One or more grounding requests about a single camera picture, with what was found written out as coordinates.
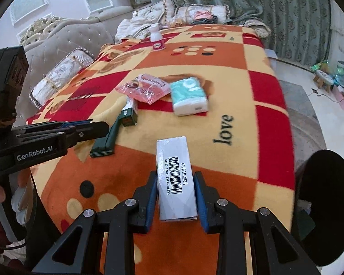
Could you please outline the left hand white glove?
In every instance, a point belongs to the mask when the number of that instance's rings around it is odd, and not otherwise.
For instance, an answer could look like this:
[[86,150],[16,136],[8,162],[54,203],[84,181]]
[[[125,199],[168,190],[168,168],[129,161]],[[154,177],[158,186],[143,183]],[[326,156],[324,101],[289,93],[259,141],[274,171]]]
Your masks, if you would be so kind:
[[29,221],[33,208],[34,186],[30,168],[17,172],[13,179],[17,180],[18,183],[10,188],[9,198],[3,187],[0,186],[0,203],[8,198],[17,222],[24,226]]

